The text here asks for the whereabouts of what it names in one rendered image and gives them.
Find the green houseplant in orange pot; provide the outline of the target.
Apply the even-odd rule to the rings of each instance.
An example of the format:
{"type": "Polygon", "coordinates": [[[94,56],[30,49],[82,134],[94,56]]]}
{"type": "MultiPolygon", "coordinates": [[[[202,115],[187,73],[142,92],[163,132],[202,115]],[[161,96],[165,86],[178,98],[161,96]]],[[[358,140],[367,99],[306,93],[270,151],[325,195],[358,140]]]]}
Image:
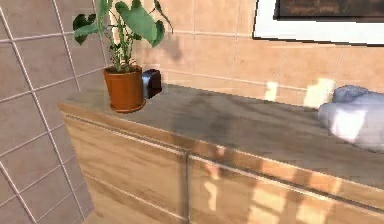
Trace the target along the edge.
{"type": "Polygon", "coordinates": [[[153,3],[153,9],[147,11],[141,0],[132,0],[130,6],[124,1],[99,0],[99,9],[95,14],[78,14],[72,22],[75,41],[79,45],[92,34],[103,35],[110,42],[112,65],[103,69],[103,75],[110,107],[116,112],[134,112],[146,103],[142,67],[136,65],[131,58],[135,40],[146,40],[151,47],[156,47],[164,38],[164,23],[155,20],[152,13],[158,11],[172,27],[159,0],[153,0],[153,3]]]}

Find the small black box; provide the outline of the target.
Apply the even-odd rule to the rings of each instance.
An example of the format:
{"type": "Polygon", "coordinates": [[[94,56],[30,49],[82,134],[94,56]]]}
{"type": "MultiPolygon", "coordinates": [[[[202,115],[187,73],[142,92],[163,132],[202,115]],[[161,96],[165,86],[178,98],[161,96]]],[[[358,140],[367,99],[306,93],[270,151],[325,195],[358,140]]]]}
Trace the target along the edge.
{"type": "Polygon", "coordinates": [[[143,94],[146,99],[150,99],[162,91],[162,78],[159,70],[146,70],[142,74],[142,80],[143,94]]]}

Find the wooden cabinet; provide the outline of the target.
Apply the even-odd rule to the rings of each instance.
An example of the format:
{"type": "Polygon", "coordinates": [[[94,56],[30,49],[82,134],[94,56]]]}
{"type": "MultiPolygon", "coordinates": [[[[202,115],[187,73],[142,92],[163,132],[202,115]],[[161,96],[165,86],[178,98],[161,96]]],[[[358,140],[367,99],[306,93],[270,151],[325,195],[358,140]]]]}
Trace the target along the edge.
{"type": "Polygon", "coordinates": [[[120,114],[60,104],[94,209],[84,224],[384,224],[384,155],[308,108],[166,85],[120,114]]]}

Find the white framed window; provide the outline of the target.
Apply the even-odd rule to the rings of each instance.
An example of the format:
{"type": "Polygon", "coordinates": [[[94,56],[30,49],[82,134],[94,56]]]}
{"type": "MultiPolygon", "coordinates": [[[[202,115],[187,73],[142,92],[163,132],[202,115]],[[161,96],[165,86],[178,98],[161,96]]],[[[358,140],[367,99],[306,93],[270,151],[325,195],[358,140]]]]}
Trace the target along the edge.
{"type": "Polygon", "coordinates": [[[384,46],[384,23],[275,20],[277,0],[256,0],[253,38],[384,46]]]}

